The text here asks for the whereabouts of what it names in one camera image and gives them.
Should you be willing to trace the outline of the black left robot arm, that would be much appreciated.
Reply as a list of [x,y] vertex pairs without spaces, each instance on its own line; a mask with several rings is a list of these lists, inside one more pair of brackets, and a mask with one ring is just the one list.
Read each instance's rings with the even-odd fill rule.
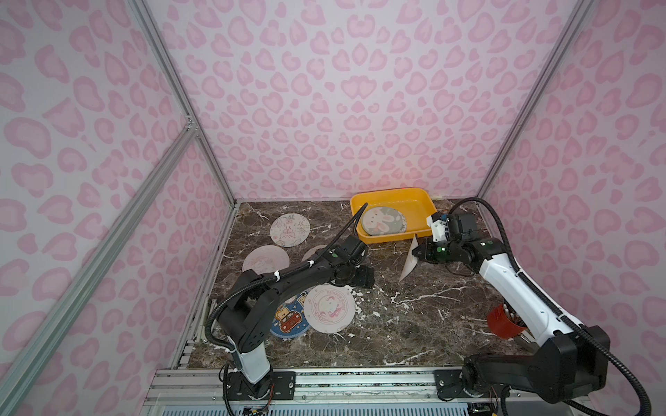
[[272,366],[265,353],[265,339],[279,307],[322,284],[372,288],[374,270],[364,264],[368,250],[359,237],[350,236],[282,270],[261,275],[254,270],[244,271],[231,293],[210,312],[205,324],[206,340],[232,354],[248,386],[267,387],[272,381]]

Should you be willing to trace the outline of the green bunny coaster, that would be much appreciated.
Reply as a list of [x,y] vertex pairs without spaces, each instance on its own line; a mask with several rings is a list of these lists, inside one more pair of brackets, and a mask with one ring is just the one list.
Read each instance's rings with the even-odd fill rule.
[[397,209],[386,206],[375,206],[366,211],[361,225],[371,237],[401,234],[407,230],[405,216]]

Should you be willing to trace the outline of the pink unicorn moon coaster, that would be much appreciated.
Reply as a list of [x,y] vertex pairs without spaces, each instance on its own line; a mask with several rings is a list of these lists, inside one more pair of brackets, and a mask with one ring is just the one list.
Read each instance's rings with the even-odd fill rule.
[[418,258],[413,254],[413,251],[417,248],[418,244],[417,237],[413,237],[409,246],[407,258],[399,277],[400,282],[402,282],[414,270],[414,268],[416,268],[416,265],[418,264]]

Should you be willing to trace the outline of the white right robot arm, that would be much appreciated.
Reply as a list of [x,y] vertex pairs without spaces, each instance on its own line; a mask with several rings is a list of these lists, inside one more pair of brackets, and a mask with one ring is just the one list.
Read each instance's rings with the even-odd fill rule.
[[609,347],[610,339],[603,329],[584,326],[544,293],[520,267],[508,244],[480,235],[473,214],[434,213],[426,224],[431,234],[413,248],[412,258],[470,268],[503,296],[537,345],[532,355],[466,358],[462,389],[478,395],[501,385],[555,404],[605,387],[609,360],[600,349]]

